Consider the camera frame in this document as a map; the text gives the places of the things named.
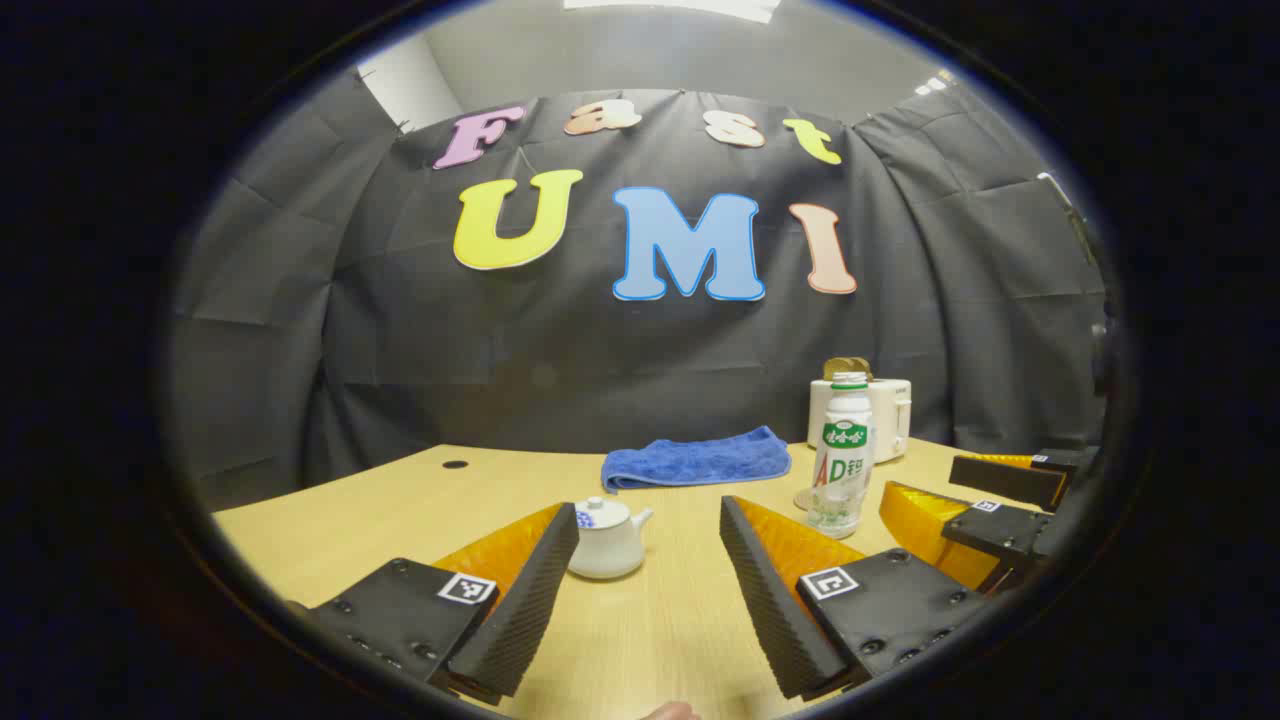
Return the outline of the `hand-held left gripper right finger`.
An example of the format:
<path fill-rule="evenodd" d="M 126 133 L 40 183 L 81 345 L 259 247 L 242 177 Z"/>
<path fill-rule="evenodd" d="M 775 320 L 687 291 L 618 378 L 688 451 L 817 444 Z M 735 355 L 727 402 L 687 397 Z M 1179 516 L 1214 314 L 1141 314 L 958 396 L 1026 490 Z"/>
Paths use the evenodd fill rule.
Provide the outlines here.
<path fill-rule="evenodd" d="M 892 673 L 991 602 L 906 550 L 864 555 L 739 496 L 721 500 L 719 537 L 786 698 Z"/>

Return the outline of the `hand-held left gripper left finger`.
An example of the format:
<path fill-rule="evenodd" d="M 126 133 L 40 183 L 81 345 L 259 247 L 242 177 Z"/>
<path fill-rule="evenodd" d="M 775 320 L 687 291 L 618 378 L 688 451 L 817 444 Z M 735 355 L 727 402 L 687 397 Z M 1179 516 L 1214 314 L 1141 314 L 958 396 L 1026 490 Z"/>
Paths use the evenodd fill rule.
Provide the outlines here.
<path fill-rule="evenodd" d="M 516 693 L 579 543 L 552 503 L 435 562 L 393 557 L 305 616 L 372 661 L 489 705 Z"/>

